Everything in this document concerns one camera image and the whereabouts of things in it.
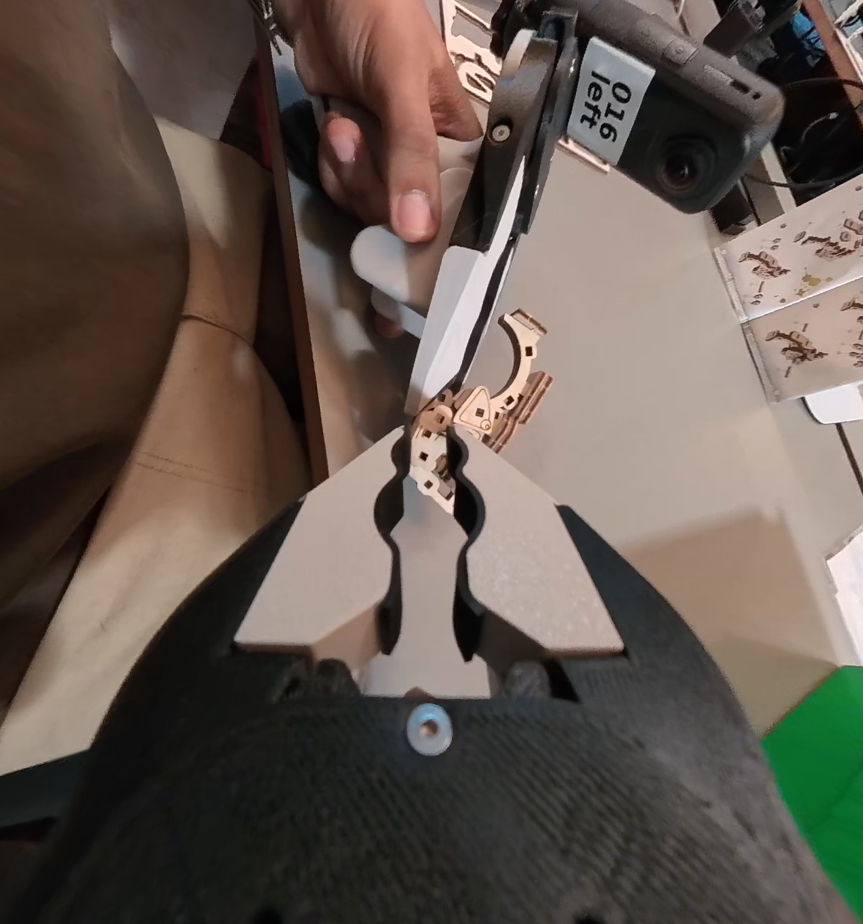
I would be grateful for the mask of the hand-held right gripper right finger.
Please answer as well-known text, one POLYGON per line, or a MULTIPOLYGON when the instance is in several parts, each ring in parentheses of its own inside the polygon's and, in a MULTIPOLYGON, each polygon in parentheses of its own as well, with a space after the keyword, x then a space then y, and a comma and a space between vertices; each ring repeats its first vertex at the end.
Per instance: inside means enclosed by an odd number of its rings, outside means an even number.
POLYGON ((457 556, 452 627, 465 661, 542 663, 624 652, 599 591, 550 494, 450 426, 447 461, 457 556))

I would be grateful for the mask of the folded instruction sheet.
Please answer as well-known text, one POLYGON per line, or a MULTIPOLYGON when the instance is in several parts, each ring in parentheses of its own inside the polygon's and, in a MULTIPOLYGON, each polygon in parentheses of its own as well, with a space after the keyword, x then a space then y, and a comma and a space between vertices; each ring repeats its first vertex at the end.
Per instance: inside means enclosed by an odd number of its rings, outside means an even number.
POLYGON ((770 402, 863 385, 863 174, 713 253, 770 402))

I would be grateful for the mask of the wooden puzzle model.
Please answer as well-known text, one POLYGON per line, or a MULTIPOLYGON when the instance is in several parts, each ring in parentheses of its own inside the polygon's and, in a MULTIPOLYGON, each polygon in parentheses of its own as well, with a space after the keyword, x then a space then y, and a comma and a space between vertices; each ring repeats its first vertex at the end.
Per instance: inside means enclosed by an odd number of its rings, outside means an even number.
POLYGON ((414 418, 410 442, 410 476, 420 493, 453 513, 456 482, 448 463, 447 431, 458 426, 471 437, 500 453, 522 425, 529 423, 553 385, 553 376, 534 371, 538 345, 546 327, 518 309, 499 317, 514 351, 507 384, 496 394, 484 386, 459 393, 446 389, 430 400, 414 418))

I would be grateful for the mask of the person's brown shirt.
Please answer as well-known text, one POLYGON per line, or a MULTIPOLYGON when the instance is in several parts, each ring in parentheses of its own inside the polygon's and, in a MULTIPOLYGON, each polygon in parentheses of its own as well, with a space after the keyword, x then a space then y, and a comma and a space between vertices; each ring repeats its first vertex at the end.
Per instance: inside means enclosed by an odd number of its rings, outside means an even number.
POLYGON ((130 455, 189 258, 151 56, 202 6, 0 2, 0 650, 130 455))

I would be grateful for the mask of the green plastic box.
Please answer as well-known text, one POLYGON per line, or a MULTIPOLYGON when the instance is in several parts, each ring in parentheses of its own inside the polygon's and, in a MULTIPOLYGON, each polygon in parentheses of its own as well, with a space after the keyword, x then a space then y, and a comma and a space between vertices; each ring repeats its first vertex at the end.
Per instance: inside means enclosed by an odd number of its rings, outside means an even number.
POLYGON ((761 745, 801 836, 863 922, 863 667, 839 667, 761 745))

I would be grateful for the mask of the small black adapter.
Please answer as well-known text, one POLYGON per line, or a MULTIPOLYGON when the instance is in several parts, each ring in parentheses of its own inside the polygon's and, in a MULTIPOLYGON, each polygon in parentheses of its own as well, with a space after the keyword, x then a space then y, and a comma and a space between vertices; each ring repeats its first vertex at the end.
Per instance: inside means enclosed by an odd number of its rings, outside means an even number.
POLYGON ((758 225, 755 208, 742 181, 736 183, 712 206, 709 214, 718 231, 726 237, 737 237, 758 225))

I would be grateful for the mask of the person's left hand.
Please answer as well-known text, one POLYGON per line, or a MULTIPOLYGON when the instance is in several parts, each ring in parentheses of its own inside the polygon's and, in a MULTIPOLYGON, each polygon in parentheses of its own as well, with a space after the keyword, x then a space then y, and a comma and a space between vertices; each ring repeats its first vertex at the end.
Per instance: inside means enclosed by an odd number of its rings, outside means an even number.
POLYGON ((322 189, 366 225, 389 225, 407 243, 438 232, 438 139, 482 134, 425 4, 417 1, 281 1, 275 18, 308 94, 364 110, 372 141, 353 119, 322 119, 322 189))

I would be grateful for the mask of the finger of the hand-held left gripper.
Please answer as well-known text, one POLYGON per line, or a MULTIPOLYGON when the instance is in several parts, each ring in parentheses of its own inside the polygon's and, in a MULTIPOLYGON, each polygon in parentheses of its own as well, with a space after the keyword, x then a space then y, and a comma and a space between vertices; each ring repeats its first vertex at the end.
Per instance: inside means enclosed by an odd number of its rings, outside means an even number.
POLYGON ((444 252, 411 373, 409 415, 417 415, 460 372, 490 284, 504 275, 498 267, 509 250, 525 165, 522 159, 515 170, 489 249, 450 246, 444 252))

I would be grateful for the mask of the metal wristwatch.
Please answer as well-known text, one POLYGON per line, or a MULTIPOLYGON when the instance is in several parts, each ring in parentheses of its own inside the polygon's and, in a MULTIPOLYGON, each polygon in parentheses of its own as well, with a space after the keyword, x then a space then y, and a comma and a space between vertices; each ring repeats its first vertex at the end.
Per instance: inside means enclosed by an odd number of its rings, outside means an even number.
POLYGON ((283 53, 283 46, 288 43, 282 23, 278 19, 278 10, 275 1, 248 1, 253 13, 267 34, 271 47, 278 53, 283 53))

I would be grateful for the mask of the white card tab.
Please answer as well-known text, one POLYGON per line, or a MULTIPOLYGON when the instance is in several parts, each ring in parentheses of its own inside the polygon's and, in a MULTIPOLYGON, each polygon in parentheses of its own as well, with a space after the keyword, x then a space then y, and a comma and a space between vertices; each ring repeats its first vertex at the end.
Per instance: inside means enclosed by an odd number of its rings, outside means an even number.
POLYGON ((808 413, 821 425, 863 421, 863 397, 859 385, 844 385, 802 398, 808 413))

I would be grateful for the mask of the grey desk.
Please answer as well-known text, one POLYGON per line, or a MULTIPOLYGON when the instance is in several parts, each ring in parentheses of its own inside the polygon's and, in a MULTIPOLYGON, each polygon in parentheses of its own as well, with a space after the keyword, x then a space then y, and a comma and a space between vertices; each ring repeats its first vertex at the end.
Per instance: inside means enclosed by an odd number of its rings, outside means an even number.
MULTIPOLYGON (((282 113, 306 90, 289 50, 260 53, 282 113)), ((415 342, 382 341, 391 325, 348 262, 356 216, 300 180, 290 193, 292 329, 322 478, 402 422, 415 342)), ((825 559, 863 524, 863 422, 768 403, 713 244, 707 217, 557 155, 500 304, 547 326, 555 381, 506 456, 669 600, 768 733, 857 663, 825 559)))

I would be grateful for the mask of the person's beige pants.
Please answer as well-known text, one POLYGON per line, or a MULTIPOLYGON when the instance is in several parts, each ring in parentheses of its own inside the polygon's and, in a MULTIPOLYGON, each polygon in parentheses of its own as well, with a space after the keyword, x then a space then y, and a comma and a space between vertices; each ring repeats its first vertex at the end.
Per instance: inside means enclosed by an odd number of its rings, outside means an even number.
POLYGON ((253 347, 271 182, 235 148, 157 125, 190 243, 183 316, 137 445, 0 720, 0 778, 87 750, 171 614, 309 487, 253 347))

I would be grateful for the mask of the laser-cut plywood sheet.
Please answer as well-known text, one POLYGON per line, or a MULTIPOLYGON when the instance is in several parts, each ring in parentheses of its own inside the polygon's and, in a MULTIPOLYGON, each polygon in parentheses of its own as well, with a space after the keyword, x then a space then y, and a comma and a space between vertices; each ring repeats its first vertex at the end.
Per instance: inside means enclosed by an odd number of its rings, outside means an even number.
POLYGON ((502 69, 492 52, 491 24, 499 2, 438 1, 442 40, 462 86, 477 102, 489 105, 502 69))

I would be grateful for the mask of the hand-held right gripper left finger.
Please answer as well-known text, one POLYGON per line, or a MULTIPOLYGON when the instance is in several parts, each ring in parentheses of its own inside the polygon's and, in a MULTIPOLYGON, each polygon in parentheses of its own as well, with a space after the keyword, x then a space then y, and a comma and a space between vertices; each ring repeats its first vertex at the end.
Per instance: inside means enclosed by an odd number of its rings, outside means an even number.
POLYGON ((239 648, 354 671, 391 654, 402 628, 392 532, 409 463, 400 426, 305 496, 234 637, 239 648))

